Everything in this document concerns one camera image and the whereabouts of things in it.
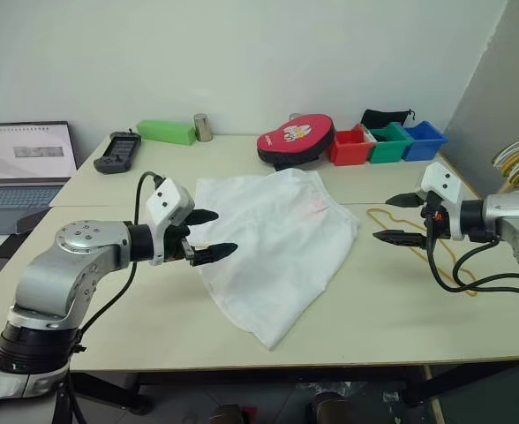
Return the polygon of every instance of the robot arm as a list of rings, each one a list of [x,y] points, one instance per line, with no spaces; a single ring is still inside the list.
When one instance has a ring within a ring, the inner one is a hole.
[[[57,232],[53,245],[25,268],[0,336],[0,400],[32,399],[34,408],[53,415],[70,358],[85,350],[79,344],[79,326],[97,284],[108,273],[138,261],[160,265],[185,258],[197,266],[237,249],[233,243],[222,243],[195,250],[186,240],[188,225],[218,215],[194,210],[191,196],[171,179],[158,178],[156,185],[146,204],[147,223],[69,223]],[[2,408],[0,421],[7,422]]]
[[[472,242],[490,243],[492,246],[500,240],[506,241],[512,246],[519,265],[519,191],[491,194],[484,200],[464,201],[462,181],[441,163],[432,163],[426,167],[415,193],[399,194],[386,203],[402,208],[422,206],[421,216],[425,219],[427,234],[385,230],[373,235],[394,245],[426,249],[429,260],[432,259],[429,261],[431,268],[436,239],[462,240],[465,236]],[[437,281],[440,279],[439,284],[444,286],[441,277],[435,275],[435,278]],[[481,284],[470,287],[470,290],[495,291],[493,288],[478,288]],[[468,289],[459,287],[453,292],[464,290]]]

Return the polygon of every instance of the blue bin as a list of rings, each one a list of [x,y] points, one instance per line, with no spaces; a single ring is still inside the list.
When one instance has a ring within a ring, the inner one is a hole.
[[[412,143],[402,156],[405,161],[430,161],[442,144],[448,142],[448,139],[428,121],[422,121],[417,126],[404,130],[412,138]]]

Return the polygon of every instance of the laptop keyboard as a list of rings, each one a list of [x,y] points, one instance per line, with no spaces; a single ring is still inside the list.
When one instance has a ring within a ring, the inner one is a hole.
[[[0,208],[44,208],[61,187],[0,187]]]

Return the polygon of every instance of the white cloth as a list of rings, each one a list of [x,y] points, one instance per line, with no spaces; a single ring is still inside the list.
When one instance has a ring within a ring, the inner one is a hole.
[[[228,258],[199,267],[204,284],[222,312],[268,349],[325,291],[359,226],[318,172],[200,179],[195,203],[220,218],[192,227],[193,244],[238,244]]]

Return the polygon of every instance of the black cable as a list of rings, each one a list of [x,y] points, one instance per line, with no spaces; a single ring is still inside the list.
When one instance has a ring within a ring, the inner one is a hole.
[[[143,185],[144,180],[146,179],[146,177],[150,177],[150,176],[154,177],[154,182],[155,182],[155,184],[157,186],[163,181],[162,177],[160,177],[159,175],[157,175],[157,174],[155,174],[155,173],[153,173],[151,171],[144,172],[142,174],[142,176],[139,178],[138,187],[136,188],[136,201],[135,201],[135,204],[134,204],[134,225],[138,225],[138,220],[139,220],[139,197],[140,197],[140,194],[142,192],[142,185]],[[94,324],[95,321],[97,321],[101,317],[102,314],[107,312],[110,307],[112,307],[115,303],[117,303],[117,301],[120,298],[122,298],[122,296],[126,293],[126,291],[132,285],[132,281],[134,281],[134,277],[136,276],[136,269],[137,269],[137,267],[138,267],[138,263],[134,262],[132,264],[132,269],[130,271],[130,275],[128,276],[128,279],[126,280],[126,284],[124,285],[122,290],[119,291],[114,298],[109,300],[109,302],[107,302],[107,304],[104,307],[99,309],[97,311],[97,313],[95,315],[93,315],[85,323],[85,325],[81,329],[81,334],[82,335],[87,332],[87,330]]]
[[[483,252],[484,250],[495,247],[499,244],[499,240],[493,241],[492,243],[477,247],[475,249],[470,250],[466,253],[462,258],[460,258],[454,266],[452,270],[452,275],[454,276],[454,280],[459,285],[459,287],[450,287],[442,280],[438,269],[436,268],[436,262],[434,260],[434,237],[433,237],[433,218],[431,216],[426,217],[426,256],[428,258],[428,264],[430,265],[430,270],[432,271],[432,275],[436,282],[440,285],[440,287],[447,292],[459,293],[466,292],[467,290],[473,290],[474,292],[512,292],[519,294],[519,289],[515,287],[479,287],[481,284],[489,283],[493,280],[499,280],[502,278],[519,278],[519,274],[516,273],[506,273],[506,274],[496,274],[494,276],[487,276],[485,278],[481,278],[473,283],[464,284],[462,280],[458,277],[457,272],[460,267],[466,262],[471,256],[474,254],[478,254],[479,252]]]
[[[73,381],[71,380],[71,372],[69,371],[65,375],[65,390],[67,391],[67,396],[69,396],[71,410],[75,415],[78,424],[87,424],[87,420],[85,419],[83,412],[81,412],[81,408],[79,408],[79,403],[75,396],[75,389],[73,388]]]

